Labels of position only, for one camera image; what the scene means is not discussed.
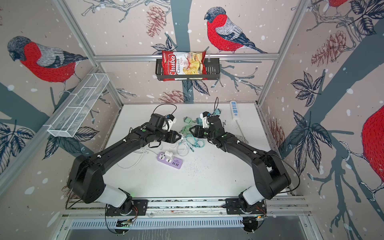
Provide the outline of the purple power strip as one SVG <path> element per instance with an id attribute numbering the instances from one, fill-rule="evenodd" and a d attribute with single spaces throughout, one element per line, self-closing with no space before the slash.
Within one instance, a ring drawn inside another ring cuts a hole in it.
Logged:
<path id="1" fill-rule="evenodd" d="M 158 162 L 161 162 L 163 164 L 166 164 L 167 166 L 173 167 L 173 168 L 178 169 L 178 170 L 181 169 L 181 167 L 183 165 L 183 160 L 181 160 L 180 158 L 177 158 L 175 156 L 174 156 L 172 161 L 167 160 L 166 156 L 165 156 L 165 152 L 160 152 L 157 156 L 157 160 L 158 160 Z"/>

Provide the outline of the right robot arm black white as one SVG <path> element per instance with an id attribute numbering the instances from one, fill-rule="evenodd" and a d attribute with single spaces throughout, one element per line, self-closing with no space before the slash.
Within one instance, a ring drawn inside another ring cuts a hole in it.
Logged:
<path id="1" fill-rule="evenodd" d="M 244 212 L 250 212 L 256 203 L 271 200 L 289 187 L 291 178 L 276 152 L 256 149 L 225 131 L 219 116 L 209 116 L 203 123 L 203 126 L 196 125 L 190 129 L 195 138 L 207 139 L 252 168 L 254 184 L 239 194 L 239 205 Z"/>

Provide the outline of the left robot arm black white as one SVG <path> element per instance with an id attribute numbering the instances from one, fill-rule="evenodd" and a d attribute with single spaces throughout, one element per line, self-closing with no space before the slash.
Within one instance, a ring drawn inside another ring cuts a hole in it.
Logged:
<path id="1" fill-rule="evenodd" d="M 69 190 L 84 203 L 101 202 L 115 208 L 128 206 L 130 195 L 105 184 L 104 174 L 123 158 L 152 142 L 176 143 L 181 135 L 172 130 L 173 115 L 151 114 L 148 122 L 131 130 L 122 140 L 90 157 L 78 156 L 67 181 Z"/>

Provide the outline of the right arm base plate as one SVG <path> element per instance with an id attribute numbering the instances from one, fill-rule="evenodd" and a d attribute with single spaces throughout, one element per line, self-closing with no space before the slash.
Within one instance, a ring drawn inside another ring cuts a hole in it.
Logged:
<path id="1" fill-rule="evenodd" d="M 264 201 L 249 205 L 245 200 L 239 198 L 225 199 L 222 205 L 228 215 L 266 215 L 267 208 Z"/>

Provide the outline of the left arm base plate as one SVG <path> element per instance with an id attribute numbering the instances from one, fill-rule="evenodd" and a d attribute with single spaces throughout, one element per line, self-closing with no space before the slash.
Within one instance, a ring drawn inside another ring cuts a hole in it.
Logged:
<path id="1" fill-rule="evenodd" d="M 119 208 L 108 205 L 105 215 L 107 217 L 145 216 L 148 203 L 149 201 L 145 199 L 133 199 L 127 201 Z"/>

